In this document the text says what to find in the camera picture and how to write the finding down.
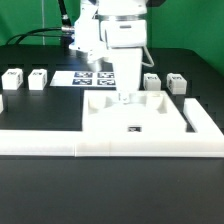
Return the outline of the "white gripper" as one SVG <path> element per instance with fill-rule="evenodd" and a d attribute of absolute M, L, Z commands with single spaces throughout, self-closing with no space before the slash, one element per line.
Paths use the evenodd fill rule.
<path fill-rule="evenodd" d="M 129 94 L 125 92 L 135 92 L 140 86 L 142 49 L 112 49 L 111 60 L 116 89 L 119 91 L 118 99 L 121 103 L 127 104 L 129 102 Z"/>

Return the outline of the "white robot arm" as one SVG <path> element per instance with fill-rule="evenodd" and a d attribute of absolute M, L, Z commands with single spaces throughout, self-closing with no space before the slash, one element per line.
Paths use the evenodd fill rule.
<path fill-rule="evenodd" d="M 148 0 L 80 0 L 71 50 L 89 64 L 113 66 L 119 100 L 139 90 L 143 49 L 147 45 Z"/>

